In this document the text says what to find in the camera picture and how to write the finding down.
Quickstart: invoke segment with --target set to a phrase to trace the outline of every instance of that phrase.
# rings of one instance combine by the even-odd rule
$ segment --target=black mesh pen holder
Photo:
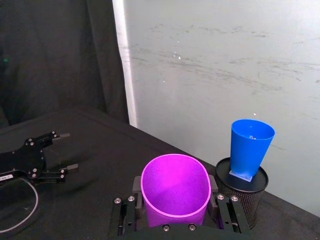
[[[229,157],[217,163],[215,180],[219,192],[227,197],[236,195],[239,198],[249,228],[252,229],[257,223],[257,208],[261,196],[268,185],[268,175],[260,167],[251,182],[248,182],[230,175],[230,170]]]

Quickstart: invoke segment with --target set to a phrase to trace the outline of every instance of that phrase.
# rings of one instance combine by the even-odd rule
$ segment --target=blue cup
[[[241,119],[231,125],[230,167],[234,174],[253,177],[274,138],[276,132],[268,124]]]

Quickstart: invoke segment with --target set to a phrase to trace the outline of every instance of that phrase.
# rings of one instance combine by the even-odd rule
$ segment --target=whiteboard
[[[320,217],[320,1],[113,4],[133,125],[215,165],[233,121],[269,123],[266,190]]]

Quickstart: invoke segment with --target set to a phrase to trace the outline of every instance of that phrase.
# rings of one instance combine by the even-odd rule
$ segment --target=black tablecloth
[[[78,163],[79,172],[65,184],[43,184],[35,214],[0,239],[106,239],[112,200],[132,192],[135,176],[148,161],[168,153],[183,153],[102,112],[65,110],[0,131],[0,152],[21,147],[28,137],[57,131],[70,137],[45,148],[48,168]],[[204,164],[210,174],[215,168]],[[0,229],[23,219],[34,204],[32,190],[20,180],[0,188]],[[265,193],[252,230],[257,240],[320,240],[320,218],[272,194]]]

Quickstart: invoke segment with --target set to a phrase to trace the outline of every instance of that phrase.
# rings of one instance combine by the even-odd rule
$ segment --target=purple cup
[[[205,167],[182,154],[167,154],[151,160],[143,169],[141,190],[149,227],[201,225],[211,196]]]

